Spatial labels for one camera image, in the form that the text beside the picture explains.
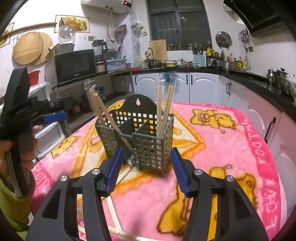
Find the person's left hand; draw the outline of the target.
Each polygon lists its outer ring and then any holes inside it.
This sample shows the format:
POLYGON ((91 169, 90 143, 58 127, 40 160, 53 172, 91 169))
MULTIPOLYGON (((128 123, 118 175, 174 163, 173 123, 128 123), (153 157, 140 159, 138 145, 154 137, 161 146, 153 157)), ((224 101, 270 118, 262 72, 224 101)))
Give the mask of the person's left hand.
MULTIPOLYGON (((36 157, 35 150, 38 147, 38 140, 34 135, 42 128, 41 125, 33 126, 32 132, 21 141, 20 157, 22 159, 21 165, 25 169, 32 169, 34 167, 33 160, 36 157)), ((13 147, 12 140, 1 140, 1 179, 10 181, 8 165, 6 161, 6 153, 13 147)))

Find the green sleeve forearm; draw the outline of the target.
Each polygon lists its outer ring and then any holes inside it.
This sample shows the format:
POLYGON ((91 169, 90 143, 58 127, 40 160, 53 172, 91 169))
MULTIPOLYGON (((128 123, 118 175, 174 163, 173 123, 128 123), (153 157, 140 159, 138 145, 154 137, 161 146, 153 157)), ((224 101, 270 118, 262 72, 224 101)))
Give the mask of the green sleeve forearm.
POLYGON ((22 197, 16 197, 1 180, 1 210, 12 226, 12 228, 25 238, 28 231, 29 214, 31 212, 31 201, 35 191, 35 178, 30 171, 29 193, 22 197))

